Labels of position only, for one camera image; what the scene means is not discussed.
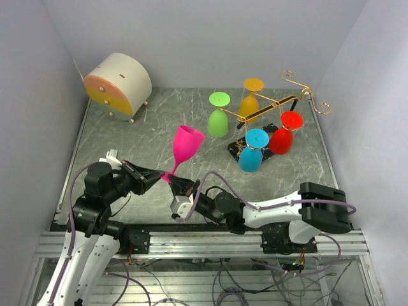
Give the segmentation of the pink wine glass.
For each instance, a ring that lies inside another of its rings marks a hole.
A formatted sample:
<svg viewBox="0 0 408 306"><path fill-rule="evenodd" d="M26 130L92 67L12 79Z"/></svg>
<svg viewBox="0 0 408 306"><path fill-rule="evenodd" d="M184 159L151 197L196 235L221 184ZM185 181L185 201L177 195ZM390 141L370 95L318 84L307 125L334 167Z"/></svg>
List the pink wine glass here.
<svg viewBox="0 0 408 306"><path fill-rule="evenodd" d="M173 157L175 165L172 171L166 171L162 176L165 182L170 182L169 175L174 175L180 164L192 158L200 149L205 135L187 125L180 125L173 139Z"/></svg>

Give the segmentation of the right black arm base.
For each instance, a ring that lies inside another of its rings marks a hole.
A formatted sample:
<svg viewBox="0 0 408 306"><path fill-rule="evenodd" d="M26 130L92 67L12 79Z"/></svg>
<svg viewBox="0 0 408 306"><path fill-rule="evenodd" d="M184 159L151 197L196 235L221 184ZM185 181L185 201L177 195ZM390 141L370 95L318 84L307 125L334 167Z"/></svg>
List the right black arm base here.
<svg viewBox="0 0 408 306"><path fill-rule="evenodd" d="M264 254L291 255L300 253L302 249L305 249L307 254L317 252L314 238L311 238L307 244L296 244L290 241L288 222L266 224L260 227L260 231L262 232L261 248Z"/></svg>

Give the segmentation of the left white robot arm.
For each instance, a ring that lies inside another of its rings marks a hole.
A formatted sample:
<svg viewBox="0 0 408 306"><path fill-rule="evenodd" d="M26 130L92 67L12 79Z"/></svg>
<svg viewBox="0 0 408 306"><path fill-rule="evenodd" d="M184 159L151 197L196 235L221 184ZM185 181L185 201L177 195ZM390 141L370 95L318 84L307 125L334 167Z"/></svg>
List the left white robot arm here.
<svg viewBox="0 0 408 306"><path fill-rule="evenodd" d="M84 193L70 202L64 245L38 305L88 305L112 257L130 245L127 226L111 219L112 203L129 193L143 195L164 172L126 160L86 166Z"/></svg>

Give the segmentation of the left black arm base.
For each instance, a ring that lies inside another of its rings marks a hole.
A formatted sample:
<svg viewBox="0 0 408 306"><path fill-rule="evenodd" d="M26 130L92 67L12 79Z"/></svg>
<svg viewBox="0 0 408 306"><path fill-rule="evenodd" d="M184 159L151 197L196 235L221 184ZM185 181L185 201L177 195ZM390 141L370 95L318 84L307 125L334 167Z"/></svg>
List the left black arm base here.
<svg viewBox="0 0 408 306"><path fill-rule="evenodd" d="M103 232L119 242L117 254L147 254L150 246L150 234L142 226L108 221Z"/></svg>

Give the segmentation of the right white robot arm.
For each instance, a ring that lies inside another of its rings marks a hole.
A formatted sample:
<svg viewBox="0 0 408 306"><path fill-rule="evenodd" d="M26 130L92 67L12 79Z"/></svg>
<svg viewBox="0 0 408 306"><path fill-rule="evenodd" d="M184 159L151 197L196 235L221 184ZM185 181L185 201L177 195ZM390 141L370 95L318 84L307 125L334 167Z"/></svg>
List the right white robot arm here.
<svg viewBox="0 0 408 306"><path fill-rule="evenodd" d="M320 233L349 233L349 217L356 212L344 191L312 182L301 183L299 190L281 198L245 202L225 189L211 198L200 191L199 180L170 175L167 181L173 193L170 209L174 220L186 222L197 213L238 235L284 223L288 232L280 242L288 252L297 251Z"/></svg>

